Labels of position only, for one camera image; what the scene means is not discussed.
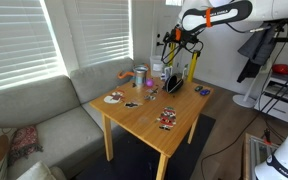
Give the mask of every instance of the door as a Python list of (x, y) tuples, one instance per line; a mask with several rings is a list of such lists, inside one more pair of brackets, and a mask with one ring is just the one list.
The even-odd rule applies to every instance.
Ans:
[[(166, 5), (166, 0), (155, 0), (154, 1), (154, 31), (153, 31), (153, 45), (152, 54), (162, 55), (164, 43), (163, 38), (166, 32), (171, 32), (175, 27), (182, 7), (174, 5)], [(167, 47), (165, 54), (169, 54), (170, 48)], [(173, 72), (178, 73), (177, 67), (179, 67), (179, 59), (182, 52), (179, 52), (173, 61)]]

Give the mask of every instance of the metal cup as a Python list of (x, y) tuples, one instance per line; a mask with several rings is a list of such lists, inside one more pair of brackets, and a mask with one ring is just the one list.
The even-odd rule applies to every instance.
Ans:
[(146, 73), (148, 71), (147, 66), (137, 65), (134, 67), (134, 78), (137, 87), (143, 87), (146, 82)]

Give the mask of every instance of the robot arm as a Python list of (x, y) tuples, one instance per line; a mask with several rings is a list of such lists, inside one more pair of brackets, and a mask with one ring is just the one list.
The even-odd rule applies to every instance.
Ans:
[(233, 0), (219, 7), (212, 7), (209, 0), (185, 0), (177, 25), (164, 36), (162, 61), (167, 57), (164, 57), (164, 52), (168, 43), (179, 45), (177, 53), (182, 48), (188, 50), (187, 43), (198, 43), (197, 35), (207, 27), (237, 21), (282, 19), (288, 19), (288, 1), (285, 0)]
[(288, 1), (240, 0), (212, 7), (209, 0), (185, 0), (179, 23), (194, 33), (212, 25), (237, 21), (271, 21), (288, 18)]

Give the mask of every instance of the window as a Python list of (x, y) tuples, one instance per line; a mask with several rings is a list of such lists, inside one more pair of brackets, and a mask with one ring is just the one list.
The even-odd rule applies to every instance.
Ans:
[(39, 0), (0, 0), (0, 89), (63, 74)]
[(165, 4), (170, 6), (182, 6), (183, 0), (166, 0)]
[(80, 67), (131, 57), (131, 0), (64, 0)]

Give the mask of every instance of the dark rug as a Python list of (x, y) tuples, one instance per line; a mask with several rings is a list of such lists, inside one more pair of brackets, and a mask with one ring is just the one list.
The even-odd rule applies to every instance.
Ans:
[[(188, 134), (169, 159), (166, 180), (190, 179), (199, 155), (213, 128), (215, 119), (201, 114), (192, 143)], [(114, 158), (110, 162), (103, 154), (96, 162), (76, 176), (77, 180), (151, 180), (155, 179), (160, 154), (130, 133), (113, 144)]]

